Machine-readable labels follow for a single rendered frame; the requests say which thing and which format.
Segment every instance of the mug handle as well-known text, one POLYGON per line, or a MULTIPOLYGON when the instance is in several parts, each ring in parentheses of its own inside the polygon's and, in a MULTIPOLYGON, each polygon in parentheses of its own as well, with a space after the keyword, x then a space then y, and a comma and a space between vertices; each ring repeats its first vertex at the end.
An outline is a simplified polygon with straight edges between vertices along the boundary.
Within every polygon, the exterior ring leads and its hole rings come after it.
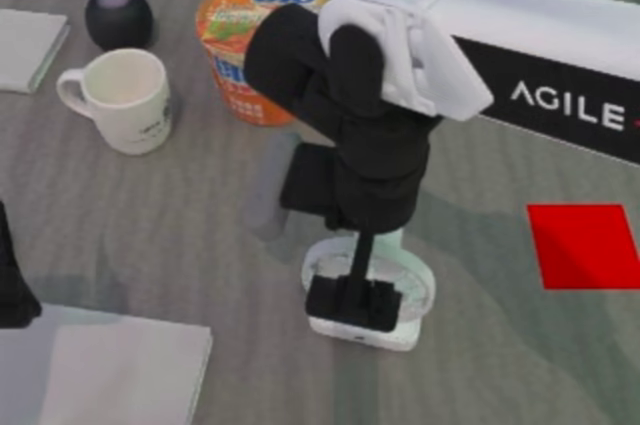
POLYGON ((77 93, 72 92, 69 87, 72 83, 80 85, 83 77, 84 70, 67 70, 60 75, 60 78, 58 78, 58 81, 56 82, 56 90, 58 91, 60 100, 62 100, 67 107, 84 117, 92 118, 89 113, 87 103, 77 93))

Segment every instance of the orange cup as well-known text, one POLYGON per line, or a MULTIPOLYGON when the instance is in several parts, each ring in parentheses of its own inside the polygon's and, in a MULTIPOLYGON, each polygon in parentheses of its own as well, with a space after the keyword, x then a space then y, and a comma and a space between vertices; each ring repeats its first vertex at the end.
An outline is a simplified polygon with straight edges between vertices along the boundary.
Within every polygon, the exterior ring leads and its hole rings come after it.
POLYGON ((298 3, 315 12, 327 0, 203 0, 196 30, 209 57, 216 86, 240 120, 262 126, 286 125, 293 117, 245 81, 244 55, 256 28, 275 8, 298 3))

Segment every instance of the wood grain surface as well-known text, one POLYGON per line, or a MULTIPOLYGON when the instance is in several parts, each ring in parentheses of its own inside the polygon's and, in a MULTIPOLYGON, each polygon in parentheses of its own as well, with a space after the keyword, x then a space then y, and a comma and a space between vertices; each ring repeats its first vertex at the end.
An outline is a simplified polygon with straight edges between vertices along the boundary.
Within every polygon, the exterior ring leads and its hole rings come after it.
POLYGON ((85 2, 0 0, 73 27, 36 94, 0 94, 0 197, 43 301, 212 328, 197 425, 640 421, 638 294, 542 291, 525 214, 530 202, 613 201, 640 237, 637 168, 481 118, 445 123, 406 230, 439 287, 418 347, 327 339, 309 328, 300 284, 305 251, 330 236, 321 221, 292 216, 269 244, 239 222, 274 132, 217 97, 194 31, 200 0, 150 0, 179 114, 170 140, 138 158, 56 97, 59 74, 99 54, 85 2))

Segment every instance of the black round object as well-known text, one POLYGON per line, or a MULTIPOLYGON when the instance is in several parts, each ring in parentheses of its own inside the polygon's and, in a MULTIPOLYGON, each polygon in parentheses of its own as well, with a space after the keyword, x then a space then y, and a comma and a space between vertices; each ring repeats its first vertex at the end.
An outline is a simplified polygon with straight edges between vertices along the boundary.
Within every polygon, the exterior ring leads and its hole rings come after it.
POLYGON ((89 0, 85 23, 91 39, 104 51, 145 48, 153 36, 147 0, 89 0))

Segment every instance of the mug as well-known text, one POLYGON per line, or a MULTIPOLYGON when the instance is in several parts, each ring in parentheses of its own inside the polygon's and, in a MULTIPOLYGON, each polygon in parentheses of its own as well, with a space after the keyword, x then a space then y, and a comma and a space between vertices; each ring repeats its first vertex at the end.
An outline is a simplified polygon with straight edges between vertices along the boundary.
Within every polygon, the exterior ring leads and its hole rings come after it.
POLYGON ((57 91, 65 105, 93 120, 109 146, 121 153, 148 153, 171 132, 167 72, 162 61, 145 50, 115 50, 84 69, 67 70, 58 79, 57 91))

